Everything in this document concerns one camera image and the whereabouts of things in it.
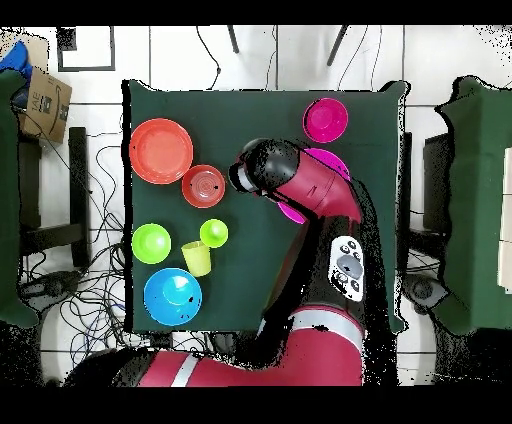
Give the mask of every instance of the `pink plate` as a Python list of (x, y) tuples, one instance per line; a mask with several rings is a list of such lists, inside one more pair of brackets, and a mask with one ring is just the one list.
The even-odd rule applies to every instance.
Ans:
[[(327, 166), (337, 171), (347, 181), (350, 181), (350, 174), (347, 166), (334, 153), (316, 148), (305, 149), (305, 151), (320, 162), (325, 163)], [(297, 212), (286, 203), (278, 202), (277, 205), (279, 206), (279, 209), (281, 209), (281, 212), (283, 212), (285, 216), (290, 218), (293, 222), (296, 222), (297, 224), (304, 224), (304, 222), (306, 222), (306, 218), (300, 212)]]
[(305, 149), (311, 156), (318, 159), (320, 162), (325, 163), (330, 168), (334, 169), (338, 174), (340, 174), (347, 181), (350, 181), (350, 174), (348, 172), (348, 168), (343, 163), (343, 161), (336, 156), (334, 153), (329, 152), (324, 149), (310, 148)]

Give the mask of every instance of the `table leg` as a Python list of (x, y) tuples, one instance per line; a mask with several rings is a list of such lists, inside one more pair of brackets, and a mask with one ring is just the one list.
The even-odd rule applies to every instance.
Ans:
[(233, 52), (240, 53), (238, 50), (238, 44), (236, 43), (235, 30), (233, 29), (233, 25), (228, 25), (229, 38), (231, 39), (231, 45), (233, 46)]
[(345, 36), (347, 32), (348, 25), (342, 25), (340, 32), (338, 32), (338, 36), (336, 37), (336, 41), (334, 42), (334, 46), (332, 46), (331, 54), (329, 55), (329, 59), (327, 59), (327, 66), (331, 66), (334, 58), (336, 57), (336, 53), (338, 53), (338, 48), (340, 47), (341, 40)]

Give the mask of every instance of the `blue bowl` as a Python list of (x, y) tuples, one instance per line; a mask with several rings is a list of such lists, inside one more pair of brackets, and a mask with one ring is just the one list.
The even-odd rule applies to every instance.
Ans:
[(149, 315), (163, 325), (181, 325), (194, 318), (203, 295), (197, 280), (179, 268), (155, 272), (144, 287)]

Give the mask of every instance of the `white floor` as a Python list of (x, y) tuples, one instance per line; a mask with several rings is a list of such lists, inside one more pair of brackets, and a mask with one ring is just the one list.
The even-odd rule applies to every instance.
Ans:
[[(504, 86), (512, 80), (509, 59), (511, 32), (494, 27), (472, 26), (350, 26), (331, 67), (327, 58), (340, 26), (279, 26), (278, 87), (279, 90), (380, 89), (392, 80), (404, 79), (412, 89), (407, 97), (406, 130), (413, 134), (411, 209), (423, 210), (424, 140), (447, 131), (434, 106), (449, 100), (452, 83), (458, 76), (477, 75), (487, 83)], [(222, 69), (216, 89), (265, 88), (275, 90), (276, 55), (272, 25), (235, 26), (240, 54), (233, 53), (226, 26), (200, 27), (201, 35)], [(117, 133), (122, 113), (122, 79), (139, 79), (155, 89), (191, 90), (208, 88), (216, 74), (216, 65), (199, 41), (195, 27), (115, 27), (115, 66), (113, 72), (87, 71), (59, 73), (57, 67), (55, 28), (26, 28), (32, 34), (47, 38), (50, 44), (49, 72), (73, 88), (69, 111), (70, 126), (85, 126), (90, 135)], [(366, 36), (356, 52), (363, 34)], [(64, 66), (109, 65), (109, 31), (106, 27), (78, 27), (77, 51), (64, 52)], [(112, 181), (95, 161), (96, 153), (105, 146), (119, 146), (120, 134), (89, 137), (90, 172), (106, 188)], [(67, 135), (58, 147), (67, 159)], [(116, 179), (118, 190), (109, 211), (124, 223), (123, 174), (119, 149), (103, 150), (100, 163)], [(41, 160), (42, 225), (57, 225), (69, 219), (68, 171), (48, 146)], [(97, 183), (90, 181), (92, 197), (101, 205), (103, 198)], [(91, 236), (101, 217), (91, 204)], [(421, 228), (421, 215), (411, 214), (411, 226)], [(109, 232), (110, 241), (120, 234)], [(93, 253), (107, 245), (105, 232), (93, 244)], [(68, 247), (51, 249), (40, 272), (71, 269)], [(35, 264), (41, 255), (33, 255)], [(108, 268), (99, 261), (93, 270)], [(398, 335), (399, 378), (403, 385), (428, 384), (435, 363), (435, 340), (432, 323), (419, 316), (405, 299), (402, 316), (408, 329)], [(67, 313), (68, 320), (79, 322)], [(47, 377), (63, 379), (72, 367), (70, 343), (76, 330), (67, 325), (54, 307), (45, 322), (42, 360)]]

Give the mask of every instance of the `blue object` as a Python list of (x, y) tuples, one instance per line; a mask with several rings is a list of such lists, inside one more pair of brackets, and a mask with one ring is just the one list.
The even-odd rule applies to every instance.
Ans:
[(0, 71), (2, 69), (14, 69), (21, 72), (27, 84), (32, 78), (32, 65), (28, 63), (28, 50), (23, 41), (17, 41), (11, 51), (0, 62)]
[(149, 315), (163, 325), (181, 325), (194, 318), (203, 295), (197, 280), (179, 268), (154, 273), (144, 287), (144, 305)]

